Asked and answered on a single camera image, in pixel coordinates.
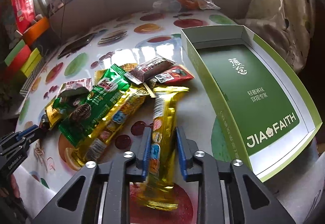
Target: red candy wrapper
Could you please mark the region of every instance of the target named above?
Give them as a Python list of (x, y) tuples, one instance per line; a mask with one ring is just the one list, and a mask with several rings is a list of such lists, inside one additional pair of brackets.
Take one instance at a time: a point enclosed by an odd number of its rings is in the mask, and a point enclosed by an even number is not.
[(139, 81), (144, 82), (147, 81), (152, 76), (158, 75), (159, 73), (167, 70), (176, 62), (172, 60), (168, 60), (161, 56), (156, 56), (155, 58), (137, 65), (133, 70), (129, 73), (137, 78)]
[(33, 0), (11, 0), (18, 31), (23, 34), (35, 19)]
[(187, 70), (184, 65), (175, 65), (170, 69), (150, 78), (149, 86), (150, 88), (154, 88), (161, 84), (178, 85), (193, 78), (194, 76)]

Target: curtain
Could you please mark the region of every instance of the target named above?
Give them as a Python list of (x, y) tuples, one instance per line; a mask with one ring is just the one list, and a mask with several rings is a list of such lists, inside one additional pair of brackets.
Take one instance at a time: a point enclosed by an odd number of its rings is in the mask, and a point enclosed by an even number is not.
[(237, 20), (264, 39), (295, 72), (306, 64), (315, 27), (314, 0), (251, 0)]

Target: gold snack wrapper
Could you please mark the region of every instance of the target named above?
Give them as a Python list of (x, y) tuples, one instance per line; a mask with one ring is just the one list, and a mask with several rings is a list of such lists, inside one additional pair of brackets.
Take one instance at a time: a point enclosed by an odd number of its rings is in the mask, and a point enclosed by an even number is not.
[[(125, 71), (125, 72), (130, 72), (131, 70), (133, 70), (138, 64), (137, 63), (127, 63), (124, 65), (121, 65), (120, 67)], [(94, 73), (94, 85), (97, 85), (98, 81), (101, 79), (101, 77), (103, 76), (104, 72), (107, 69), (103, 69), (103, 70), (98, 70), (95, 71)]]
[(63, 115), (56, 109), (54, 109), (53, 102), (55, 97), (45, 106), (46, 115), (48, 116), (48, 121), (50, 123), (50, 130), (61, 120)]
[(96, 128), (71, 153), (74, 162), (82, 167), (88, 161), (96, 161), (111, 143), (126, 120), (144, 103), (150, 93), (143, 85), (131, 84), (119, 101), (110, 109)]
[(157, 87), (153, 114), (149, 175), (138, 201), (147, 207), (171, 211), (178, 207), (173, 195), (173, 172), (175, 164), (176, 104), (189, 91), (186, 87)]

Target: red package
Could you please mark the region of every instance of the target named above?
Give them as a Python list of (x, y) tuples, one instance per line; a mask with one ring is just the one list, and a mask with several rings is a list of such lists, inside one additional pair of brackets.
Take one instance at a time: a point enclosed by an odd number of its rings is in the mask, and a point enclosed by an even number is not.
[(155, 75), (149, 79), (150, 88), (159, 85), (178, 85), (184, 81), (193, 79), (194, 76), (187, 70), (184, 65), (175, 65), (168, 70)]
[(18, 31), (23, 34), (35, 19), (33, 0), (11, 0)]

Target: open box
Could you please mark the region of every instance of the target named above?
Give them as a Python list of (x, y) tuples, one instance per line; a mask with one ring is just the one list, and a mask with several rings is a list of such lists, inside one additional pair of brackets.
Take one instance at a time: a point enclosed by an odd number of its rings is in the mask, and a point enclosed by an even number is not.
[(213, 156), (239, 158), (266, 181), (319, 130), (310, 95), (280, 55), (245, 26), (187, 28), (181, 38), (219, 120), (221, 129), (212, 130)]

